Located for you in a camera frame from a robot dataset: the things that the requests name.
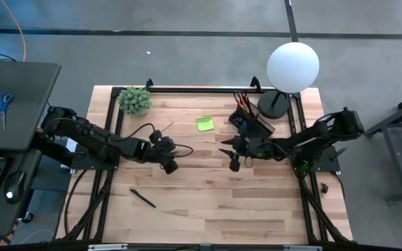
lamp base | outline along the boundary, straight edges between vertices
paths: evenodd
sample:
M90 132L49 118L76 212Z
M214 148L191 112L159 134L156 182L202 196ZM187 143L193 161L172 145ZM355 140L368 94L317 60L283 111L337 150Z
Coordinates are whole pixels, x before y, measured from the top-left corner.
M280 91L268 91L260 96L258 110L268 119L279 119L288 110L288 100Z

succulent plant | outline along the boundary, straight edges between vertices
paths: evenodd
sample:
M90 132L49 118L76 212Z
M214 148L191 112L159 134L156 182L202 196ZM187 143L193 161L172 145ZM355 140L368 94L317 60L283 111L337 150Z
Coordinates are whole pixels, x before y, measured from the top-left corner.
M150 92L144 88L128 87L119 94L119 105L129 116L142 116L151 107Z

wooden table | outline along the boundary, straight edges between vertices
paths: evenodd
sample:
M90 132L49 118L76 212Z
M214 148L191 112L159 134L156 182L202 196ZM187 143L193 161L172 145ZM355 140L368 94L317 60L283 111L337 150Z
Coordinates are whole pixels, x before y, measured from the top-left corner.
M105 125L111 89L112 86L94 87L87 118L100 127ZM251 102L257 104L258 96L251 95ZM307 126L311 126L323 115L319 91L309 88L301 96ZM103 242L307 243L299 184L289 161L254 160L253 166L247 168L241 158L241 169L234 173L228 168L230 159L218 151L231 149L220 141L237 134L228 122L237 105L232 94L153 93L151 98L153 105L146 115L124 118L121 135L129 135L144 123L163 129L174 121L164 135L178 144L192 146L195 151L188 157L177 158L179 168L171 175L157 164L121 159L114 173ZM112 131L118 107L114 108ZM195 120L206 115L212 116L215 129L198 132ZM265 120L275 127L272 137L290 136L287 116ZM144 128L135 137L146 139L150 133L150 128ZM87 172L77 185L68 212L70 228L88 207L94 173ZM351 239L338 180L328 173L317 173L317 177L319 184L329 186L329 192L321 195L322 207L342 234ZM69 190L76 178L74 175ZM138 190L157 208L139 200L129 188ZM316 214L311 216L319 236ZM63 235L62 216L57 238Z

white globe lamp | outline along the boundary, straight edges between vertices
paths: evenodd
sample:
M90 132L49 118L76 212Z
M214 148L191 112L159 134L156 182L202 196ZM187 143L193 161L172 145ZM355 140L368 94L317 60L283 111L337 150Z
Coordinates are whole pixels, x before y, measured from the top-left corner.
M284 93L298 93L312 85L319 73L319 58L303 43L287 43L269 57L266 73L275 91L264 93L258 101L261 115L278 119L288 110Z

pen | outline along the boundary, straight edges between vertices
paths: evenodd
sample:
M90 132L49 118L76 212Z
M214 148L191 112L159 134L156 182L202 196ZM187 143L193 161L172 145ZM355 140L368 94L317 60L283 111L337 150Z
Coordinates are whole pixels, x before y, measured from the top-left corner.
M246 97L246 105L247 105L248 108L249 108L249 114L250 114L251 116L254 116L254 113L252 112L252 108L251 108L251 102L249 102L249 97Z
M130 191L131 191L133 194L137 195L141 200L145 201L148 205L153 206L154 208L156 208L156 206L154 206L154 204L153 204L151 201L149 201L148 199L146 199L145 197L143 197L142 195L140 195L140 193L139 193L138 191L136 191L136 189L130 188Z

